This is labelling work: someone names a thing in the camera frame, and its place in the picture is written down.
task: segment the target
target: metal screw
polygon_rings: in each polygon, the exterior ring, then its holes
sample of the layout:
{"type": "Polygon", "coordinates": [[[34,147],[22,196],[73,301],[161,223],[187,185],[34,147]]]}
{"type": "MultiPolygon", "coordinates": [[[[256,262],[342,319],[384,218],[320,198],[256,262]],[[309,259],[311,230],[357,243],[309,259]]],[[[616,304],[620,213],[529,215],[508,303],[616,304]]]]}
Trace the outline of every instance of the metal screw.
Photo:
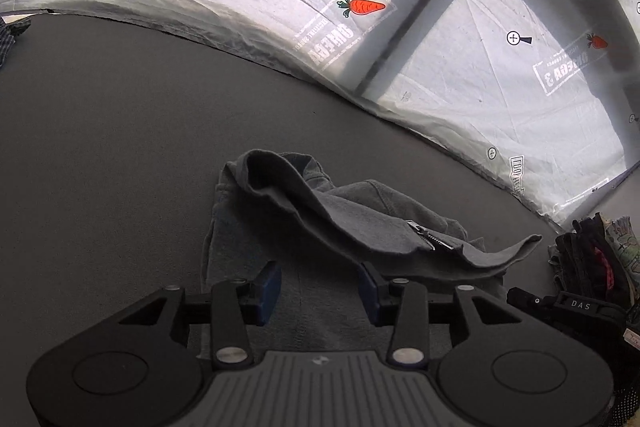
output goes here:
{"type": "Polygon", "coordinates": [[[238,363],[247,358],[247,353],[242,347],[223,347],[217,350],[216,358],[224,363],[238,363]]]}
{"type": "Polygon", "coordinates": [[[398,363],[411,364],[421,362],[424,358],[424,353],[420,349],[415,349],[415,347],[401,347],[396,349],[392,356],[398,363]]]}

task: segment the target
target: gray hoodie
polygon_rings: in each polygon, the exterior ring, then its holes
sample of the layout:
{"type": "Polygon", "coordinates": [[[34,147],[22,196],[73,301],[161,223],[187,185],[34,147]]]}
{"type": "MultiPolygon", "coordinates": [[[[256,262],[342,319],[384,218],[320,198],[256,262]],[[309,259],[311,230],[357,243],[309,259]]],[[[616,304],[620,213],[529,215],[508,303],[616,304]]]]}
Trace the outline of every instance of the gray hoodie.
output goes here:
{"type": "MultiPolygon", "coordinates": [[[[204,241],[202,292],[231,277],[252,279],[267,261],[282,268],[269,324],[248,327],[257,360],[265,350],[374,349],[384,356],[392,327],[369,324],[358,295],[357,266],[411,277],[430,293],[473,284],[506,300],[502,276],[542,240],[531,235],[496,253],[468,240],[453,219],[374,180],[335,187],[311,156],[250,150],[228,162],[216,186],[204,241]],[[433,250],[407,223],[426,227],[454,249],[433,250]]],[[[448,327],[432,325],[431,355],[450,349],[448,327]]],[[[209,358],[209,330],[201,357],[209,358]]]]}

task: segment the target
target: circular pad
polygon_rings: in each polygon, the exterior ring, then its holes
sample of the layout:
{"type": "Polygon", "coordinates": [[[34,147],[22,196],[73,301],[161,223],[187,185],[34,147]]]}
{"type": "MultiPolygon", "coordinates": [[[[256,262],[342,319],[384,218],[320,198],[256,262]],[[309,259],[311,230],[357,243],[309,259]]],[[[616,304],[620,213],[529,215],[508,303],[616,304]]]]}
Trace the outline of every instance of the circular pad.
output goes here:
{"type": "Polygon", "coordinates": [[[182,413],[204,383],[200,362],[153,328],[89,330],[40,357],[27,396],[43,425],[156,427],[182,413]]]}
{"type": "Polygon", "coordinates": [[[590,425],[613,393],[596,352],[539,324],[486,326],[444,356],[437,379],[455,409],[492,427],[590,425]]]}

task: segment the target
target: gray floor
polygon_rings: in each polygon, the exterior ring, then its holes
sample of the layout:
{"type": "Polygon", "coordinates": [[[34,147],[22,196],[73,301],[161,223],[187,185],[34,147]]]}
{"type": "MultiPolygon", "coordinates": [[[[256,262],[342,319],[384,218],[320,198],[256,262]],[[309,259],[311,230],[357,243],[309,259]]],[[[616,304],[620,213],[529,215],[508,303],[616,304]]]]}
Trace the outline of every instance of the gray floor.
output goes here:
{"type": "MultiPolygon", "coordinates": [[[[500,249],[555,234],[455,160],[326,90],[153,30],[38,15],[0,71],[0,425],[35,427],[47,349],[162,285],[198,291],[218,172],[303,152],[335,184],[377,179],[500,249]]],[[[554,293],[546,249],[506,286],[554,293]]]]}
{"type": "Polygon", "coordinates": [[[635,226],[636,235],[640,232],[640,168],[633,171],[619,187],[607,194],[594,212],[616,219],[629,216],[631,225],[635,226]]]}

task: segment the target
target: clothing pile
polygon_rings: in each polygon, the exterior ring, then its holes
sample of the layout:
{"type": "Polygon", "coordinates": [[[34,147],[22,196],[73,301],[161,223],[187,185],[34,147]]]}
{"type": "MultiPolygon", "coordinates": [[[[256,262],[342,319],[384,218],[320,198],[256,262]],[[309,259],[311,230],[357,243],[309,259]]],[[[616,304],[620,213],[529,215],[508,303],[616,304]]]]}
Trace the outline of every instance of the clothing pile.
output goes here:
{"type": "Polygon", "coordinates": [[[559,292],[620,310],[620,334],[614,337],[602,330],[566,332],[609,363],[616,397],[604,425],[621,427],[640,407],[640,245],[628,216],[611,220],[598,213],[573,227],[548,248],[549,263],[559,292]]]}
{"type": "MultiPolygon", "coordinates": [[[[201,286],[208,293],[216,282],[277,261],[278,305],[265,327],[248,329],[257,358],[267,349],[375,349],[384,357],[392,327],[369,323],[358,294],[360,263],[385,277],[419,280],[430,293],[451,294],[466,283],[505,300],[502,276],[541,240],[531,235],[486,252],[482,238],[469,239],[457,221],[378,181],[336,187],[309,155],[250,150],[220,172],[201,286]],[[438,241],[450,249],[440,251],[438,241]]],[[[433,357],[451,350],[447,325],[432,325],[430,334],[433,357]]],[[[202,337],[200,356],[209,358],[208,328],[202,337]]]]}

